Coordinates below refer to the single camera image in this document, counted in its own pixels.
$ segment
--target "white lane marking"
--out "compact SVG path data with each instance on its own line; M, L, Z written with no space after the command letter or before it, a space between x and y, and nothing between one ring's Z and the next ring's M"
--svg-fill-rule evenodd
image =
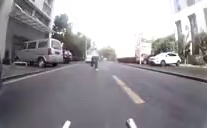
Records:
M70 127L71 122L69 120L67 120L64 125L63 128L69 128Z
M34 74L34 75L29 75L29 76L25 76L25 77L9 80L9 81L3 82L3 84L6 85L6 84L14 83L14 82L17 82L17 81L20 81L20 80L24 80L24 79L28 79L28 78L31 78L31 77L34 77L34 76L39 76L39 75L55 72L55 71L58 71L58 70L62 70L62 69L66 69L66 68L71 68L71 67L74 67L76 65L78 65L78 64L73 64L73 65L70 65L70 66L60 67L60 68L52 69L52 70L45 71L45 72L42 72L42 73L38 73L38 74Z
M133 118L129 118L126 121L126 123L127 123L127 125L128 125L129 128L137 128L136 123L135 123L135 121L134 121Z
M131 88L129 88L122 80L120 80L117 76L113 75L113 78L117 82L118 85L122 87L122 89L128 94L128 96L133 100L136 104L144 103L144 100L138 96Z

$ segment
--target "curb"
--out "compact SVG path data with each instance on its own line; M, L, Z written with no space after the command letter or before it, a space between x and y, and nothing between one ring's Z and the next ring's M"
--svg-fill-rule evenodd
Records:
M196 81L207 83L207 79L205 79L205 78L200 78L200 77L195 77L195 76L190 76L190 75L185 75L185 74L180 74L180 73L174 73L174 72L168 72L168 71L161 71L161 70L141 67L141 66L137 66L137 65L131 65L131 64L128 64L128 65L135 67L135 68L145 69L145 70L149 70L149 71L155 71L155 72L159 72L159 73L164 73L164 74L168 74L168 75L178 76L178 77L182 77L182 78L186 78L186 79L191 79L191 80L196 80Z
M16 78L21 78L21 77L24 77L24 76L30 76L30 75L34 75L34 74L39 74L39 73L46 72L46 71L49 71L49 70L41 70L41 71L24 73L24 74L20 74L20 75L6 76L6 77L2 78L2 82L6 82L8 80L12 80L12 79L16 79Z

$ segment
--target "white suv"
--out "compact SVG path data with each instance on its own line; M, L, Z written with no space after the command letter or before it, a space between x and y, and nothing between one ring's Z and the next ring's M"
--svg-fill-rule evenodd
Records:
M16 52L15 61L38 62L39 67L48 63L57 66L63 62L62 43L52 38L25 42L24 48Z
M148 61L150 64L162 66L165 66L166 64L176 64L176 66L179 66L181 63L181 59L178 54L173 52L160 53L156 56L150 57Z

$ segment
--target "sidewalk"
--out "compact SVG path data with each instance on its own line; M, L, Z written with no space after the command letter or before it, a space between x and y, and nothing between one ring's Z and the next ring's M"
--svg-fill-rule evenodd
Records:
M13 78L40 73L49 68L39 68L30 66L17 66L17 65L3 65L2 80L6 81Z
M188 79L193 79L207 83L207 66L194 66L194 65L181 65L180 67L167 66L148 66L148 65L137 65L128 64L133 67L165 73L169 75L175 75Z

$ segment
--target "street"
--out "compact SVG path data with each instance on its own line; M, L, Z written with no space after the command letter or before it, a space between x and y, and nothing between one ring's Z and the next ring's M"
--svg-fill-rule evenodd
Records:
M207 128L207 84L114 62L6 82L0 128Z

